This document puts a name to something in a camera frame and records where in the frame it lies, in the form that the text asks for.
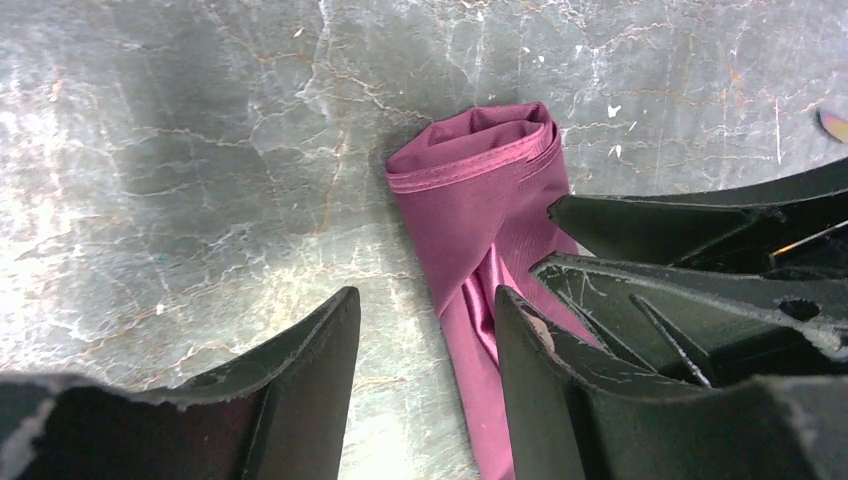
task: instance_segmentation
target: pink satin lining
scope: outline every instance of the pink satin lining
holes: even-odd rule
[[[474,333],[480,339],[480,343],[492,358],[496,367],[500,367],[498,361],[498,347],[495,342],[495,289],[498,285],[512,287],[519,294],[521,289],[516,285],[506,264],[498,255],[497,247],[493,243],[486,252],[480,266],[462,284],[462,293],[468,304],[468,313],[471,323],[474,325]]]

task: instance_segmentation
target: burgundy fabric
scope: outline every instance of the burgundy fabric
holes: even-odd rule
[[[430,125],[388,160],[386,174],[442,323],[483,479],[514,479],[492,319],[495,287],[512,286],[593,341],[528,274],[554,250],[577,250],[546,211],[568,194],[557,126],[541,103],[473,108]]]

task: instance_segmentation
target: purple and yellow object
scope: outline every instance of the purple and yellow object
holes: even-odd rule
[[[828,111],[819,110],[819,124],[828,135],[842,143],[848,143],[848,120]]]

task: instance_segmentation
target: maroon garment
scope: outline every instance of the maroon garment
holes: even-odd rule
[[[510,285],[548,317],[589,332],[528,274],[576,252],[546,209],[568,192],[559,130],[541,103],[473,108],[430,125],[386,163],[456,372],[484,480],[514,479],[492,319]]]

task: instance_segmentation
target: gray floor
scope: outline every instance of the gray floor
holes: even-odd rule
[[[0,367],[177,385],[355,285],[341,478],[477,478],[385,158],[541,100],[577,193],[836,160],[843,5],[2,0]]]

